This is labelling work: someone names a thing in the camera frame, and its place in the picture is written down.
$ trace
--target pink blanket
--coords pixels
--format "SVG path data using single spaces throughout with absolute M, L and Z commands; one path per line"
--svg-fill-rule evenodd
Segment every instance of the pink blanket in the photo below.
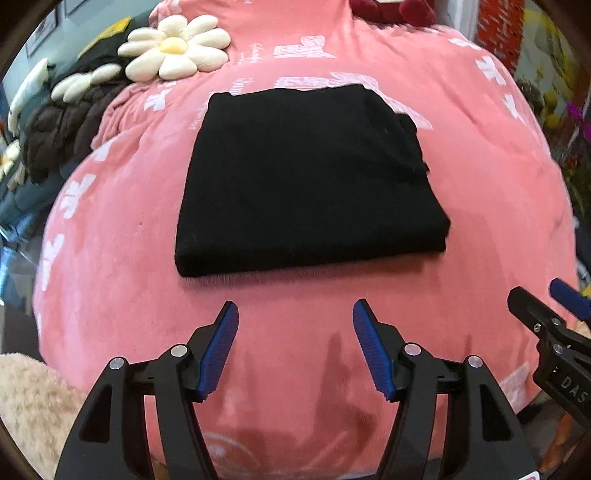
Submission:
M 529 402 L 535 337 L 506 297 L 522 285 L 557 308 L 550 280 L 576 282 L 572 213 L 500 62 L 446 27 L 369 25 L 347 0 L 167 0 L 152 20 L 177 12 L 217 15 L 233 38 L 230 62 L 179 82 L 132 85 L 105 113 L 96 151 L 46 230 L 35 310 L 47 362 L 89 389 L 112 357 L 156 358 L 233 300 L 234 347 L 218 391 L 197 406 L 227 478 L 375 471 L 395 406 L 375 391 L 353 331 L 361 297 L 435 356 L 481 355 L 516 410 Z M 349 83 L 417 124 L 452 220 L 447 252 L 182 280 L 173 260 L 178 210 L 210 95 Z M 148 428 L 161 455 L 153 403 Z

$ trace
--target folded black cloth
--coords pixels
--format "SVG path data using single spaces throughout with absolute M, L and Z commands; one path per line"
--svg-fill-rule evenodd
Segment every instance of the folded black cloth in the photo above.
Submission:
M 218 93 L 178 219 L 183 277 L 443 252 L 417 130 L 373 91 Z

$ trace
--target metal screw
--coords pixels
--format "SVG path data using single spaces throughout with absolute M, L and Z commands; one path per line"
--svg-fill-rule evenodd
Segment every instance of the metal screw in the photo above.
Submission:
M 188 351 L 189 350 L 187 349 L 186 345 L 176 345 L 176 346 L 172 347 L 172 349 L 170 351 L 170 355 L 180 358 L 182 356 L 187 355 Z
M 470 358 L 468 358 L 468 363 L 470 364 L 471 367 L 474 367 L 474 368 L 480 368 L 480 367 L 482 367 L 482 365 L 484 365 L 482 358 L 480 358 L 477 355 L 472 355 Z
M 409 343 L 404 347 L 404 351 L 410 356 L 417 356 L 422 352 L 421 347 L 419 347 L 416 343 Z
M 117 358 L 114 358 L 113 360 L 111 360 L 109 362 L 109 368 L 111 370 L 119 370 L 120 368 L 123 368 L 124 365 L 125 365 L 125 360 L 122 359 L 120 356 L 118 356 Z

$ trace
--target white daisy pillow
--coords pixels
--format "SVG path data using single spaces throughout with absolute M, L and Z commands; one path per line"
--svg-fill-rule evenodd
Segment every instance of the white daisy pillow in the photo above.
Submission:
M 178 80 L 197 72 L 212 72 L 228 61 L 223 51 L 230 35 L 217 28 L 217 18 L 201 15 L 191 22 L 183 15 L 163 19 L 158 28 L 133 30 L 119 47 L 120 57 L 137 57 L 125 69 L 133 82 L 149 82 L 156 75 Z

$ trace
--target wall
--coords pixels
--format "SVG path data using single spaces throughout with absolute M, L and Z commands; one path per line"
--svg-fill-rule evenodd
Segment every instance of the wall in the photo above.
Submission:
M 124 17 L 133 17 L 156 6 L 158 0 L 87 0 L 65 18 L 64 6 L 59 6 L 59 24 L 45 42 L 27 58 L 25 48 L 18 53 L 2 84 L 8 102 L 16 94 L 22 81 L 35 66 L 48 58 L 58 66 L 73 61 L 88 42 L 105 28 Z

